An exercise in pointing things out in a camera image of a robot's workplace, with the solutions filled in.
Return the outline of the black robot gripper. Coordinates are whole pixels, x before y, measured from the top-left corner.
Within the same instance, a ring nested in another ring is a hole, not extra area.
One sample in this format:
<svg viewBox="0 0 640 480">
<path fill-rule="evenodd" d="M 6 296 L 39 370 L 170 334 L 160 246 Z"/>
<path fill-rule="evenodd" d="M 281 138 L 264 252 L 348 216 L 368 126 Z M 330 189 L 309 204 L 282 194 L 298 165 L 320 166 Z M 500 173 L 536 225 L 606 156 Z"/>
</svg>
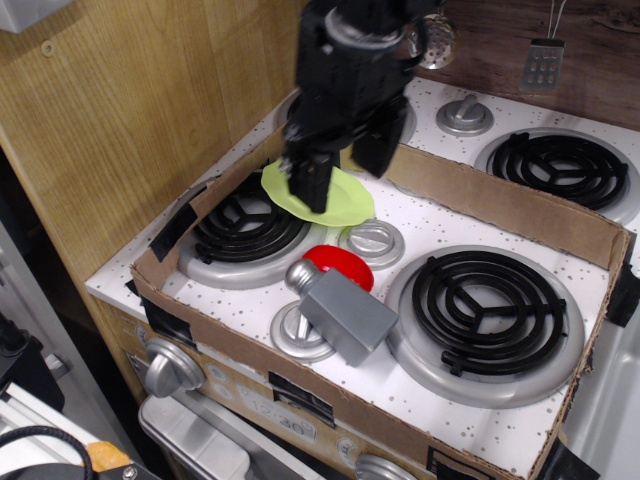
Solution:
<svg viewBox="0 0 640 480">
<path fill-rule="evenodd" d="M 338 149 L 375 177 L 389 168 L 405 126 L 401 98 L 423 54 L 405 51 L 410 30 L 426 48 L 424 18 L 438 1 L 309 1 L 298 36 L 297 109 L 283 130 L 290 145 Z M 288 147 L 281 169 L 289 192 L 324 213 L 336 152 Z"/>
</svg>

